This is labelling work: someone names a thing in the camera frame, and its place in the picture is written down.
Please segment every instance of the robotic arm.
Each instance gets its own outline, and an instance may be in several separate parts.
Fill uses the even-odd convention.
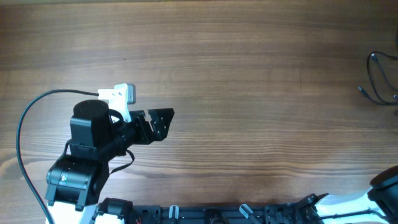
[[[377,175],[371,188],[362,192],[311,194],[299,202],[265,207],[133,206],[116,198],[97,204],[109,175],[134,161],[128,147],[164,140],[174,116],[172,108],[149,110],[152,120],[148,122],[145,112],[129,111],[127,105],[136,101],[134,85],[116,85],[98,93],[99,100],[82,101],[74,107],[72,138],[47,174],[45,198],[56,224],[398,223],[398,166]],[[132,162],[109,173],[109,161],[126,154]]]

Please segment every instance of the white plastic part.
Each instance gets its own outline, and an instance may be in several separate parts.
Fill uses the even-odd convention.
[[[95,224],[124,224],[124,219],[120,220],[116,215],[105,213],[96,217]]]
[[[82,212],[75,210],[75,205],[54,202],[54,206],[47,205],[55,224],[89,224],[94,215],[96,205],[85,206]]]
[[[178,207],[177,205],[172,205],[170,206],[169,209],[169,218],[175,218],[178,219],[180,216],[180,207]]]
[[[245,218],[249,218],[249,216],[253,214],[253,210],[251,210],[251,208],[247,204],[242,204],[241,206],[239,206],[239,211]]]
[[[352,212],[362,212],[365,210],[374,210],[384,215],[380,207],[368,199],[368,192],[371,190],[363,190],[348,195],[327,195],[323,197],[315,205],[318,210],[319,217],[329,215],[342,215]],[[356,215],[352,217],[324,219],[324,224],[343,224],[343,223],[358,223],[358,222],[377,222],[388,223],[375,214]]]
[[[124,122],[131,122],[127,105],[136,103],[136,87],[133,84],[119,84],[113,90],[98,90],[99,100],[109,100],[109,108],[122,114]],[[119,119],[112,116],[113,122]]]

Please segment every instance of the white robot part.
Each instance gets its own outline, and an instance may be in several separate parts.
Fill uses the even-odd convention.
[[[109,100],[109,108],[121,113],[124,122],[131,122],[131,117],[127,105],[136,103],[136,86],[134,84],[115,85],[114,89],[98,90],[99,100]],[[112,116],[113,122],[119,119]]]
[[[54,223],[56,224],[88,224],[95,213],[96,205],[85,206],[82,212],[75,210],[75,205],[63,202],[54,202],[53,206],[47,206]]]
[[[342,215],[346,213],[362,212],[365,210],[373,210],[384,215],[380,207],[368,199],[368,192],[371,190],[362,190],[348,195],[327,195],[323,197],[315,205],[318,210],[319,217],[330,215]],[[375,214],[356,215],[351,217],[324,219],[324,224],[343,224],[343,223],[358,223],[358,222],[376,222],[388,223]]]

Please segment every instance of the black cable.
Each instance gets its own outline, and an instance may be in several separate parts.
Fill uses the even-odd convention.
[[[324,217],[319,217],[317,219],[315,219],[314,221],[319,221],[319,220],[325,220],[325,219],[329,219],[329,218],[344,218],[344,217],[351,217],[351,216],[356,216],[356,215],[367,215],[367,214],[375,214],[378,217],[380,217],[383,220],[387,220],[386,217],[382,216],[379,212],[374,211],[374,210],[365,210],[362,212],[352,212],[352,213],[346,213],[346,214],[341,214],[341,215],[328,215],[328,216],[324,216]]]
[[[62,157],[64,157],[67,154],[68,146],[69,146],[70,141],[71,141],[71,139],[67,140],[67,143],[65,143],[65,148],[63,148],[62,155],[58,158],[58,160],[61,159]]]
[[[23,120],[25,118],[25,115],[26,115],[27,111],[29,110],[29,108],[32,107],[32,105],[34,103],[36,103],[39,99],[41,99],[41,98],[43,98],[43,97],[45,97],[47,95],[50,95],[52,93],[79,93],[79,94],[90,95],[90,96],[98,96],[98,93],[90,93],[90,92],[79,91],[79,90],[51,90],[51,91],[47,91],[47,92],[39,95],[38,97],[36,97],[34,100],[32,100],[27,105],[27,107],[25,108],[24,112],[22,112],[21,118],[19,119],[18,127],[17,127],[17,137],[16,137],[16,150],[17,150],[18,164],[19,164],[19,167],[21,168],[22,175],[25,177],[27,185],[30,187],[30,189],[32,190],[32,192],[35,195],[36,199],[39,201],[39,204],[42,207],[42,210],[43,210],[43,212],[44,212],[45,216],[47,217],[47,220],[49,221],[50,224],[54,224],[54,221],[52,220],[51,214],[50,214],[48,208],[45,206],[43,200],[40,198],[40,195],[37,192],[36,188],[33,186],[33,183],[30,180],[30,178],[27,175],[27,172],[25,170],[24,163],[22,162],[21,148],[20,148],[19,140],[20,140],[20,137],[21,137],[22,122],[23,122]]]
[[[393,55],[388,55],[388,54],[386,54],[386,53],[379,52],[379,51],[373,51],[373,52],[371,52],[371,53],[368,55],[368,57],[367,57],[367,59],[366,59],[366,70],[367,70],[367,73],[368,73],[369,81],[370,81],[370,83],[371,83],[371,86],[372,86],[372,89],[373,89],[374,94],[376,95],[376,97],[377,97],[382,103],[377,102],[376,100],[372,99],[372,98],[368,95],[368,93],[366,93],[366,91],[365,91],[364,89],[362,89],[360,86],[358,87],[358,89],[361,91],[361,93],[362,93],[368,100],[372,101],[373,103],[375,103],[375,104],[377,104],[377,105],[386,105],[386,106],[398,105],[398,102],[388,102],[388,101],[383,100],[383,99],[381,98],[381,96],[379,95],[379,93],[377,92],[377,90],[376,90],[376,86],[375,86],[375,84],[374,84],[374,80],[373,80],[372,73],[371,73],[371,69],[370,69],[370,59],[373,59],[373,60],[377,63],[378,67],[381,69],[381,73],[382,73],[382,75],[383,75],[384,80],[385,80],[386,83],[390,86],[390,88],[396,89],[394,86],[392,86],[392,85],[389,83],[389,81],[388,81],[388,79],[387,79],[387,77],[386,77],[386,74],[384,73],[384,70],[382,69],[380,63],[379,63],[378,60],[377,60],[376,54],[383,55],[383,56],[388,57],[388,58],[393,59],[393,60],[398,60],[398,57],[393,56]]]
[[[112,172],[110,173],[110,175],[113,174],[113,173],[115,173],[115,172],[117,172],[117,171],[121,171],[121,170],[123,170],[124,168],[129,167],[129,166],[134,162],[135,157],[134,157],[134,155],[132,154],[132,152],[131,152],[130,150],[128,150],[128,149],[126,149],[126,152],[131,156],[131,162],[129,162],[128,164],[124,164],[123,166],[119,166],[119,167],[113,169]]]
[[[398,58],[394,58],[393,56],[390,56],[390,55],[385,55],[385,56],[389,57],[389,58],[391,58],[393,60],[398,60]],[[394,91],[398,91],[398,89],[395,86],[391,85],[390,81],[387,79],[386,73],[384,72],[384,69],[381,67],[381,64],[380,64],[380,62],[379,62],[379,60],[377,59],[376,56],[373,57],[373,60],[378,65],[378,67],[380,69],[380,72],[381,72],[381,75],[383,76],[384,81],[387,83],[387,85],[390,87],[390,89],[394,90]]]

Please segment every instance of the wood grain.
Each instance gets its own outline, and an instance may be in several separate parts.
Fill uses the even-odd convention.
[[[131,110],[173,107],[168,138],[133,146],[101,194],[136,205],[288,202],[369,187],[398,160],[396,108],[371,104],[365,58],[394,53],[393,1],[133,2],[0,7],[0,223],[43,223],[15,156],[20,114],[55,88],[135,83]],[[396,64],[382,60],[390,79]],[[392,93],[378,82],[382,94]],[[22,155],[38,191],[73,106],[29,111]],[[128,161],[117,158],[116,167]]]

